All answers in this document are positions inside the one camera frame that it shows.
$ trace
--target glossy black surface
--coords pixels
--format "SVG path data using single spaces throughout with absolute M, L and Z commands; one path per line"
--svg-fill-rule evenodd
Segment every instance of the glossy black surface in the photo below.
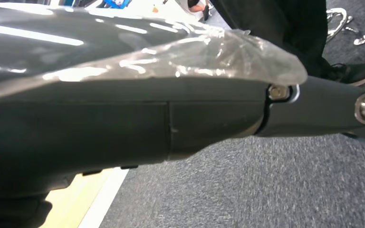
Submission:
M 173 22 L 82 9 L 0 3 L 0 81 L 161 45 L 189 36 Z

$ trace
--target white shoe sole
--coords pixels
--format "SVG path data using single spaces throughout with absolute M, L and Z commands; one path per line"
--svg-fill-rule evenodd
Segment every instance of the white shoe sole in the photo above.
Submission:
M 361 86 L 361 85 L 364 85 L 364 84 L 365 84 L 365 79 L 360 80 L 358 82 L 351 83 L 350 85 L 352 85 L 352 86 Z

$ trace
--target clear plastic wrap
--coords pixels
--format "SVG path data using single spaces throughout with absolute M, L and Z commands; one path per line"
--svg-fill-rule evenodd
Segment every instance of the clear plastic wrap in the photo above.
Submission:
M 170 22 L 186 38 L 135 52 L 98 59 L 55 72 L 0 83 L 0 97 L 57 81 L 123 80 L 161 77 L 235 78 L 277 85 L 302 84 L 307 72 L 298 58 L 247 31 L 200 23 Z

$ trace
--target person's leg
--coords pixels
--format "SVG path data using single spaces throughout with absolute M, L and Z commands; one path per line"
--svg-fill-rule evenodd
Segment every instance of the person's leg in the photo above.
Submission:
M 189 11 L 196 13 L 202 12 L 204 7 L 198 5 L 199 0 L 188 0 L 188 9 Z
M 365 64 L 332 68 L 322 58 L 325 0 L 215 0 L 214 6 L 233 29 L 251 30 L 251 35 L 296 55 L 309 75 L 357 86 L 365 83 Z
M 213 4 L 231 28 L 251 30 L 251 35 L 296 55 L 309 75 L 321 77 L 319 63 L 288 42 L 294 29 L 285 11 L 291 5 L 282 7 L 278 0 L 214 0 Z

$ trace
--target black metal arm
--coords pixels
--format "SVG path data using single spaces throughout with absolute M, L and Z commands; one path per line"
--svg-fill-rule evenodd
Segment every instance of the black metal arm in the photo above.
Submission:
M 365 90 L 313 77 L 294 87 L 189 78 L 58 83 L 1 98 L 0 218 L 23 208 L 37 220 L 13 221 L 37 227 L 50 209 L 45 195 L 77 173 L 184 159 L 228 138 L 365 134 L 362 103 Z

